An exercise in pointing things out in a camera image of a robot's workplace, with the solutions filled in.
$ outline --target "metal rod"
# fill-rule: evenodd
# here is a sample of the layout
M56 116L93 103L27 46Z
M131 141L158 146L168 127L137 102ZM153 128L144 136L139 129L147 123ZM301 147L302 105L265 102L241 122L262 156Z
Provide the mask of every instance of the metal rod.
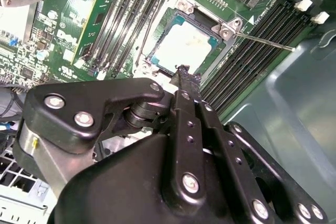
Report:
M284 45L281 45L281 44L278 44L278 43L275 43L275 42L272 42L272 41L269 41L269 40L266 40L266 39L260 39L260 38L253 37L253 36L246 35L246 34L242 34L242 33L236 33L236 35L239 36L239 37L243 37L243 38L246 38L246 39L251 39L251 40L254 40L254 41L257 41L257 42L260 42L260 43L264 43L264 44L267 44L267 45L270 45L270 46L273 46L273 47L277 47L277 48L281 48L281 49L284 49L284 50L288 50L288 51L291 51L291 52L295 51L294 47L284 46Z

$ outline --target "silver screw head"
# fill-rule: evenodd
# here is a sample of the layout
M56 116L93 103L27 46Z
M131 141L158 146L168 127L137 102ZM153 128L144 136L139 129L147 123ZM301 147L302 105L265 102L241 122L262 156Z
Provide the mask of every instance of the silver screw head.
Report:
M91 114L87 112L79 112L75 115L75 122L82 127L90 127L93 125L94 120Z
M155 91L159 91L160 90L159 86L156 83L152 83L150 86Z
M190 96L187 94L187 93L182 93L182 96L187 99L187 100L190 100Z
M210 107L209 104L205 104L204 107L207 111L212 111L212 108Z
M310 219L310 212L308 211L308 209L303 205L303 204L298 204L298 207L300 209L300 212L302 213L302 215L307 218Z
M183 186L184 188L189 192L189 193L192 193L192 194L195 194L198 192L199 190L199 184L197 182L197 179L190 175L190 174L184 174L183 177L182 177L182 183L183 183Z
M241 128L238 125L234 125L233 128L235 128L235 130L239 133L242 132Z
M44 104L47 105L49 108L54 110L58 110L63 108L65 103L61 97L57 97L55 95L50 95L44 99Z
M268 218L268 211L266 209L266 207L264 206L263 203L261 203L261 201L255 199L253 201L253 207L254 210L256 211L256 213L258 214L258 216L262 219L267 219Z
M311 210L313 210L313 213L315 214L317 218L319 218L320 220L323 220L323 214L316 206L312 205Z

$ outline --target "white connector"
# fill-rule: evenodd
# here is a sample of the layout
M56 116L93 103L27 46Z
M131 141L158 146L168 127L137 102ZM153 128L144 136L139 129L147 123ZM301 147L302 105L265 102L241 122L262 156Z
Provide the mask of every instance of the white connector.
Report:
M318 15L316 15L315 17L311 18L311 21L313 23L322 25L324 24L324 22L326 22L326 20L329 18L329 14L326 12L320 12Z
M295 4L295 8L297 10L300 10L302 12L305 12L306 10L308 10L308 8L313 4L313 2L311 0L302 0L300 2L297 2Z

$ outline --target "motherboard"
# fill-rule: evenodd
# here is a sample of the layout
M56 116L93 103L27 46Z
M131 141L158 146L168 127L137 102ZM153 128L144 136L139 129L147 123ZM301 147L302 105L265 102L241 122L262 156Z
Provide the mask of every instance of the motherboard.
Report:
M164 84L188 65L223 119L288 48L334 15L333 1L2 1L0 82L23 90L133 77Z

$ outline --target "black cable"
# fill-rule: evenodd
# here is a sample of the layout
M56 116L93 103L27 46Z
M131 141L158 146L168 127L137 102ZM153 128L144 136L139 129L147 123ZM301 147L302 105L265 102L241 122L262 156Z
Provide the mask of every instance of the black cable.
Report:
M10 91L11 93L11 99L10 99L10 102L9 102L9 104L7 105L7 108L4 110L4 112L2 112L1 114L0 114L0 118L2 118L10 109L11 109L11 107L13 106L13 103L14 103L14 100L15 100L15 96L14 96L14 92L11 90Z
M21 117L22 116L20 114L7 116L5 118L0 118L0 123L6 123L6 122L11 122L11 121L19 121L19 120L21 120Z
M17 95L16 92L14 92L14 102L16 103L16 105L21 109L21 111L23 110L23 103L21 101L21 99L19 98L19 96Z

